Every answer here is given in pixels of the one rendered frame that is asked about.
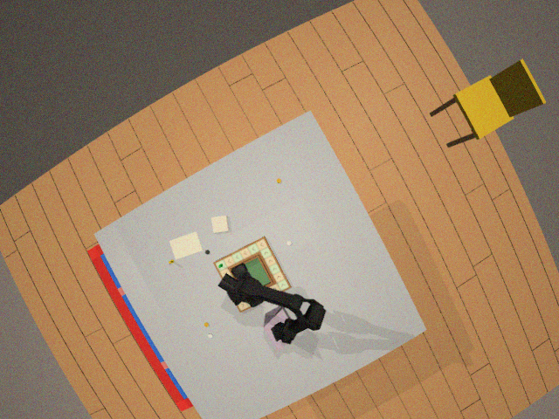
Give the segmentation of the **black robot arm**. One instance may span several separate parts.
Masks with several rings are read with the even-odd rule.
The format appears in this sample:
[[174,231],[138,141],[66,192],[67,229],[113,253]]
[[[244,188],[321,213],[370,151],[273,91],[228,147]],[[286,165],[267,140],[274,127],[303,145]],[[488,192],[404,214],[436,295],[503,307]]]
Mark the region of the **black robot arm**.
[[[218,286],[227,292],[235,306],[241,302],[253,305],[255,301],[264,300],[276,306],[284,306],[294,312],[297,319],[288,318],[285,323],[277,323],[271,328],[276,341],[282,340],[282,343],[290,344],[297,333],[308,328],[313,331],[321,328],[326,310],[321,303],[314,299],[304,299],[297,293],[280,292],[265,287],[252,277],[241,276],[239,280],[236,280],[227,273]],[[304,315],[300,311],[302,302],[310,304]]]

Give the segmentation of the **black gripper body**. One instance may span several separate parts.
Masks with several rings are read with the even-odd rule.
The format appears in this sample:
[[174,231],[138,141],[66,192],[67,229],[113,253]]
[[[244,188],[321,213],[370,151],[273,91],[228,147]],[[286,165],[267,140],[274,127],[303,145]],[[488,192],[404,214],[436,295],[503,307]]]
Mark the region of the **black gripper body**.
[[[231,272],[232,272],[234,278],[237,278],[237,277],[240,276],[240,277],[238,278],[238,280],[241,278],[241,276],[247,277],[246,274],[245,274],[245,273],[247,272],[247,268],[246,268],[246,266],[245,266],[244,263],[241,263],[241,264],[239,264],[238,266],[232,268],[232,269],[231,269]],[[264,301],[264,300],[255,301],[254,304],[251,305],[251,307],[259,306],[260,304],[263,303],[263,301]]]

